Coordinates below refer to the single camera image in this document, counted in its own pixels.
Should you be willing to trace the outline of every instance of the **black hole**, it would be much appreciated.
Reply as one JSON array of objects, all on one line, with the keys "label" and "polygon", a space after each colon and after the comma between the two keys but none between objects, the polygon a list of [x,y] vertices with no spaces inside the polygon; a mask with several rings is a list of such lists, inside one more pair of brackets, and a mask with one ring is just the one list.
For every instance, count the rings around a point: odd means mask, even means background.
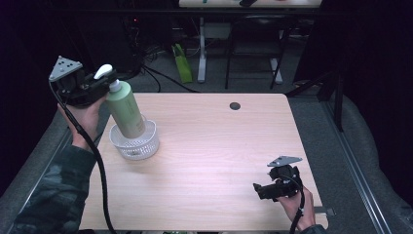
[{"label": "black hole", "polygon": [[233,110],[239,110],[241,108],[241,105],[237,102],[232,102],[230,104],[230,108],[233,109]]}]

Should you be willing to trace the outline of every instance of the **human hand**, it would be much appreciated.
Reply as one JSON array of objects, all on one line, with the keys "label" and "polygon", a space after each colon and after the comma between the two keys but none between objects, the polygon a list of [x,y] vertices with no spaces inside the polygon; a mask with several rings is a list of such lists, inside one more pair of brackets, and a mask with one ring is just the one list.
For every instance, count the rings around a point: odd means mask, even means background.
[{"label": "human hand", "polygon": [[[93,104],[85,107],[75,107],[67,105],[67,108],[70,110],[70,112],[73,114],[73,116],[76,118],[76,120],[79,122],[79,124],[91,137],[92,140],[94,140],[97,136],[96,127],[97,122],[99,120],[99,108],[105,100],[106,96],[101,97]],[[60,104],[57,105],[57,108],[66,120],[66,123],[69,126],[69,129],[72,133],[72,145],[89,150],[89,145],[87,144],[85,139],[80,134],[78,134],[75,126],[72,124],[72,122],[70,122],[69,118],[66,116],[66,113],[64,112]]]},{"label": "human hand", "polygon": [[[304,229],[316,225],[316,214],[314,212],[314,201],[313,201],[313,194],[303,186],[303,192],[305,197],[305,204],[304,204],[304,212],[303,216],[299,219],[297,223],[297,228],[300,231]],[[277,198],[279,202],[282,204],[286,215],[292,221],[295,218],[295,214],[297,213],[298,208],[300,207],[301,202],[301,193],[298,192],[293,197],[279,197]]]}]

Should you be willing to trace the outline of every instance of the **person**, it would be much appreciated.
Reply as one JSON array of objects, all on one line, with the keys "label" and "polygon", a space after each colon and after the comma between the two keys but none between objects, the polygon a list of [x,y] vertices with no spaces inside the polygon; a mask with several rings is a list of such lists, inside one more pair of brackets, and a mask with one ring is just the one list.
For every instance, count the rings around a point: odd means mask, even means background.
[{"label": "person", "polygon": [[[316,224],[316,213],[314,211],[313,193],[311,193],[305,186],[304,191],[304,212],[303,216],[297,223],[297,228],[301,234],[324,234],[327,233],[322,225]],[[286,215],[292,221],[300,206],[301,193],[295,194],[293,197],[279,197],[277,198],[282,204]]]},{"label": "person", "polygon": [[[67,106],[91,139],[97,136],[98,110],[104,100],[105,97],[102,97],[84,108]],[[10,233],[77,233],[79,230],[96,160],[61,106],[58,106],[58,110],[72,133],[72,144],[65,146],[61,155],[51,162],[26,206],[15,219]],[[304,188],[304,194],[304,213],[297,228],[305,234],[326,233],[321,225],[316,225],[312,193]],[[291,221],[300,199],[300,193],[291,198],[278,198]]]}]

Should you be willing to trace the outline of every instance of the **black wire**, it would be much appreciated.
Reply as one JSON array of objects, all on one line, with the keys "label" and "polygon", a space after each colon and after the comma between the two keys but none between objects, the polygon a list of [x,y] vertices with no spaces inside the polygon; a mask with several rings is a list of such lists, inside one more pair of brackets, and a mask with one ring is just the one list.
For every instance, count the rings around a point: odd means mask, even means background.
[{"label": "black wire", "polygon": [[159,45],[152,45],[149,46],[146,50],[145,50],[145,59],[149,62],[152,62],[156,59],[158,59],[158,53],[162,52],[161,46]]},{"label": "black wire", "polygon": [[100,134],[98,134],[98,135],[96,136],[96,139],[94,140],[94,144],[97,143],[97,141],[102,137],[102,135],[103,135],[103,132],[100,132]]},{"label": "black wire", "polygon": [[136,69],[133,72],[127,74],[126,76],[119,76],[118,80],[120,81],[127,81],[130,80],[131,78],[135,77],[136,75],[138,75],[140,73],[140,69]]},{"label": "black wire", "polygon": [[158,93],[160,93],[161,92],[161,83],[159,83],[158,79],[145,66],[143,66],[142,68],[143,68],[143,70],[145,70],[145,72],[148,72],[148,74],[150,76],[152,76],[152,78],[154,78],[154,80],[158,84]]},{"label": "black wire", "polygon": [[104,170],[104,164],[103,164],[103,160],[102,160],[102,157],[100,155],[100,152],[97,149],[97,147],[94,145],[94,141],[91,139],[91,137],[88,135],[88,133],[86,133],[86,131],[83,129],[83,127],[79,124],[79,122],[76,120],[76,118],[70,112],[70,110],[67,108],[66,104],[63,103],[60,96],[55,92],[51,82],[49,82],[49,86],[50,86],[50,88],[52,90],[52,93],[55,96],[57,102],[60,104],[61,108],[64,110],[64,113],[66,114],[67,118],[70,120],[70,122],[76,128],[78,134],[80,134],[85,139],[86,143],[88,144],[88,146],[91,148],[92,152],[94,153],[94,157],[96,159],[97,165],[99,166],[100,180],[101,180],[101,184],[102,184],[103,214],[104,214],[104,217],[106,219],[106,224],[109,228],[109,231],[112,234],[116,234],[116,231],[113,228],[112,222],[110,221],[109,209],[108,209],[108,206],[107,206],[108,202],[107,202],[106,172]]},{"label": "black wire", "polygon": [[300,193],[301,193],[300,206],[299,206],[298,209],[297,209],[297,213],[295,214],[295,218],[292,220],[292,222],[291,222],[291,227],[290,227],[290,229],[289,229],[289,233],[290,233],[290,234],[294,234],[294,233],[295,233],[295,228],[297,227],[297,224],[298,224],[298,221],[300,220],[301,216],[303,215],[304,205],[305,205],[305,202],[306,202],[306,198],[305,198],[305,196],[304,196],[304,190],[303,190],[303,186],[302,186],[302,185],[300,185],[297,181],[295,181],[294,179],[292,179],[292,178],[289,177],[289,176],[286,176],[286,175],[280,175],[280,176],[283,177],[283,178],[286,178],[286,179],[289,179],[289,180],[293,181],[293,182],[297,185],[298,190],[299,190]]},{"label": "black wire", "polygon": [[199,91],[191,90],[191,89],[189,89],[189,88],[187,88],[187,87],[179,84],[179,82],[175,81],[174,79],[170,78],[169,76],[167,76],[167,75],[165,75],[165,74],[163,74],[163,73],[161,73],[161,72],[159,72],[159,71],[157,71],[157,70],[154,70],[154,69],[150,68],[150,67],[147,66],[147,65],[142,65],[142,67],[143,67],[143,68],[146,68],[146,69],[149,70],[149,71],[152,71],[152,72],[154,72],[154,73],[156,73],[156,74],[158,74],[158,75],[161,75],[161,76],[169,79],[171,82],[175,83],[175,84],[178,85],[179,87],[181,87],[181,88],[183,88],[183,89],[185,89],[185,90],[187,90],[187,91],[189,91],[189,92],[191,92],[191,93],[200,93]]}]

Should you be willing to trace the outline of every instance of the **table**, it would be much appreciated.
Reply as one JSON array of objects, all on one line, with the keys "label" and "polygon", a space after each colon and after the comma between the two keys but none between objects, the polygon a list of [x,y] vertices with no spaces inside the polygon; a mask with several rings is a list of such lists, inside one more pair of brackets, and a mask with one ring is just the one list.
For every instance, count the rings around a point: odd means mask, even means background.
[{"label": "table", "polygon": [[[251,13],[259,8],[277,9],[312,9],[318,8],[322,0],[257,0],[251,5]],[[241,8],[240,0],[179,0],[179,7],[183,8]],[[277,67],[277,61],[271,59],[273,69]],[[200,18],[200,64],[198,67],[198,82],[204,83],[207,71],[207,55],[205,51],[205,23]],[[281,74],[277,74],[276,83],[282,84]]]},{"label": "table", "polygon": [[[160,147],[142,161],[124,159],[110,143],[110,117],[98,146],[106,168],[109,212],[118,230],[288,230],[282,206],[260,200],[252,183],[272,183],[267,164],[280,155],[293,164],[322,203],[284,95],[135,94],[157,124]],[[233,110],[230,103],[241,108]],[[98,167],[81,228],[107,229]],[[317,214],[325,228],[325,215]]]},{"label": "table", "polygon": [[[322,0],[257,0],[251,8],[318,8]],[[185,8],[235,8],[241,0],[179,0]]]}]

